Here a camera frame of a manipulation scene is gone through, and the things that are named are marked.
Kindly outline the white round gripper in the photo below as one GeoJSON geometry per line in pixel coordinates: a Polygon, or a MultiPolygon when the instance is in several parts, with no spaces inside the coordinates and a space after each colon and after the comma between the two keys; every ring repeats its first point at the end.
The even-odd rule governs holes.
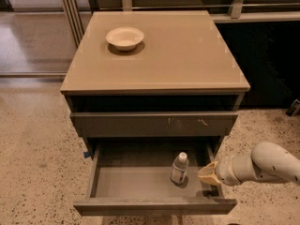
{"type": "Polygon", "coordinates": [[[218,186],[221,182],[230,187],[241,184],[233,171],[233,156],[223,157],[218,162],[207,164],[199,169],[198,175],[204,183],[212,186],[218,186]]]}

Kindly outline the dark robot base foot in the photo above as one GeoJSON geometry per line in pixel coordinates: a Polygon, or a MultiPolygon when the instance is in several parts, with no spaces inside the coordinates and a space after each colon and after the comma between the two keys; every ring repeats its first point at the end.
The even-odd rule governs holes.
{"type": "Polygon", "coordinates": [[[296,116],[300,111],[300,100],[297,98],[286,111],[288,116],[296,116]]]}

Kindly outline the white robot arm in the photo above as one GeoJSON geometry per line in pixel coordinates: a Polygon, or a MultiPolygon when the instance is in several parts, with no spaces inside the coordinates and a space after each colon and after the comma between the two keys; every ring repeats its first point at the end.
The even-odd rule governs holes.
{"type": "Polygon", "coordinates": [[[260,142],[244,155],[213,161],[198,171],[207,184],[239,186],[245,182],[300,185],[300,160],[272,142],[260,142]]]}

